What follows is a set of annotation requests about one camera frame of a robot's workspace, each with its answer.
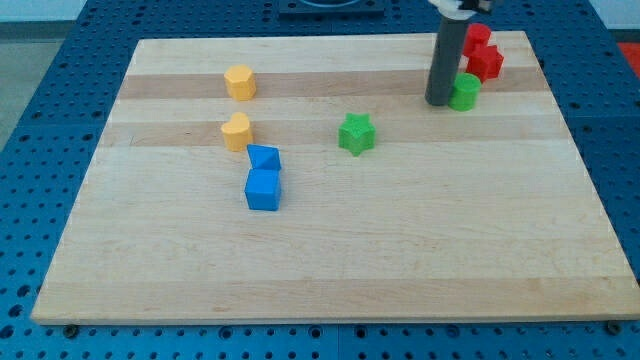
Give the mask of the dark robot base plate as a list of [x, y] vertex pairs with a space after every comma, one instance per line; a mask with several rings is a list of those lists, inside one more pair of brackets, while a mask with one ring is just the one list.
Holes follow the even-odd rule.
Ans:
[[278, 0], [280, 17], [381, 15], [386, 0]]

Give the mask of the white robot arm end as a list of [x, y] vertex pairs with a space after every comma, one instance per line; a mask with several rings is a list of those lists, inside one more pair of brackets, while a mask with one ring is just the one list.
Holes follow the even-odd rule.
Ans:
[[491, 14], [500, 0], [428, 0], [438, 12], [451, 20], [469, 20], [476, 14]]

